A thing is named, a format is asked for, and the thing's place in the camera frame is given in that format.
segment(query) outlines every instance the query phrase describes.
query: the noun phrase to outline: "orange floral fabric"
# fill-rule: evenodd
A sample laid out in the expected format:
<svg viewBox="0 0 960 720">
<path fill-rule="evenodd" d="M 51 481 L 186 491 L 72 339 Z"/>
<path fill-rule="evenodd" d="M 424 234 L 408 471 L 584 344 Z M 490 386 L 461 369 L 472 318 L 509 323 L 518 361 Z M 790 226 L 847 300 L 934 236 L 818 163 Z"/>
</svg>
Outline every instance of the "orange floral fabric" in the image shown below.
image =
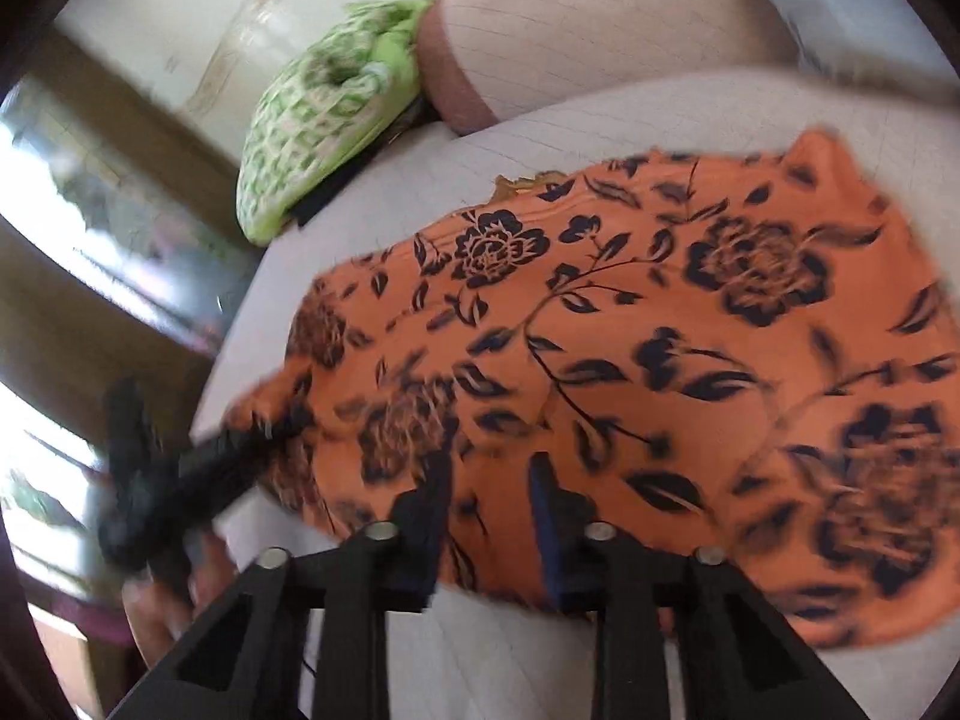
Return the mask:
<svg viewBox="0 0 960 720">
<path fill-rule="evenodd" d="M 908 223 L 826 132 L 651 151 L 321 275 L 234 423 L 317 423 L 266 484 L 347 536 L 451 464 L 443 576 L 544 603 L 528 463 L 650 547 L 720 543 L 818 646 L 960 602 L 958 335 Z"/>
</svg>

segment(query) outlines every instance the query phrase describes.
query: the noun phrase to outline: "green cloth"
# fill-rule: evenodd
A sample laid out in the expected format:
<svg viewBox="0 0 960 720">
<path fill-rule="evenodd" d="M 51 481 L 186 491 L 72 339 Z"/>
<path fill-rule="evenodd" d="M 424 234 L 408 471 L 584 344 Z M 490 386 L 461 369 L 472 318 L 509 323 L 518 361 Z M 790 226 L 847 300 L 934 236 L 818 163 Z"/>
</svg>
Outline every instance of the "green cloth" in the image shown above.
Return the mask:
<svg viewBox="0 0 960 720">
<path fill-rule="evenodd" d="M 267 245 L 296 201 L 363 151 L 416 98 L 414 33 L 429 4 L 347 6 L 347 20 L 264 92 L 237 185 L 237 220 L 252 242 Z"/>
</svg>

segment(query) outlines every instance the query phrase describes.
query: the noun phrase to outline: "screw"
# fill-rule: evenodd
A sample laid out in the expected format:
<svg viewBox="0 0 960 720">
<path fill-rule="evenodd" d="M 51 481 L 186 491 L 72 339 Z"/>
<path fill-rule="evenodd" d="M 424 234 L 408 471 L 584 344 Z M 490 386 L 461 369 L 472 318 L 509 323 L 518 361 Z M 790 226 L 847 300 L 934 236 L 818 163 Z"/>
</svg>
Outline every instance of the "screw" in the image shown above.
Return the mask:
<svg viewBox="0 0 960 720">
<path fill-rule="evenodd" d="M 391 538 L 396 538 L 399 533 L 400 528 L 386 519 L 382 519 L 380 522 L 371 522 L 364 530 L 364 536 L 372 538 L 374 541 L 390 541 Z"/>
<path fill-rule="evenodd" d="M 260 553 L 260 557 L 256 559 L 256 564 L 261 568 L 280 568 L 289 560 L 289 557 L 285 549 L 270 547 L 270 549 L 265 549 Z"/>
<path fill-rule="evenodd" d="M 727 553 L 719 544 L 697 547 L 693 556 L 696 557 L 699 562 L 702 562 L 703 565 L 720 565 L 720 563 L 727 559 Z"/>
<path fill-rule="evenodd" d="M 608 522 L 592 522 L 584 529 L 584 536 L 591 541 L 609 541 L 616 536 L 616 528 Z"/>
</svg>

